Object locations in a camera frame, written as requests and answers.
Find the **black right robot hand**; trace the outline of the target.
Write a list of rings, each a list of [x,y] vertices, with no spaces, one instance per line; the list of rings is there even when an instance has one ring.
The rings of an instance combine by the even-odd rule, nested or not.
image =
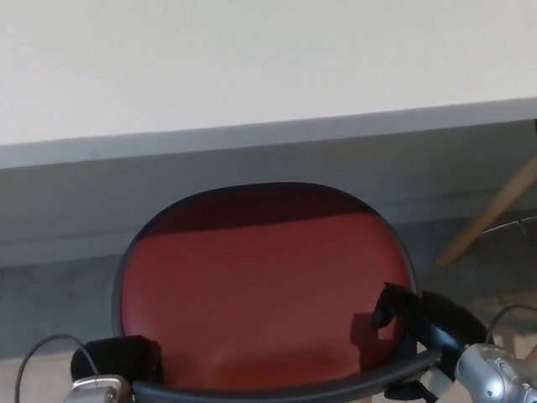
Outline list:
[[[417,343],[441,351],[432,368],[446,384],[432,391],[418,377],[401,380],[385,390],[384,397],[390,400],[437,401],[455,381],[456,363],[466,347],[488,341],[485,325],[463,306],[435,292],[424,290],[418,295],[387,283],[374,308],[371,326],[386,327],[396,317],[402,319],[405,333]]]

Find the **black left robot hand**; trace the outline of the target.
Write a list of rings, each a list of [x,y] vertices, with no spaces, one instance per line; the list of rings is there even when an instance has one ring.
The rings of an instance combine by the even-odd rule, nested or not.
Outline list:
[[[120,375],[129,384],[134,381],[164,383],[160,345],[144,336],[105,338],[85,343],[100,375]]]

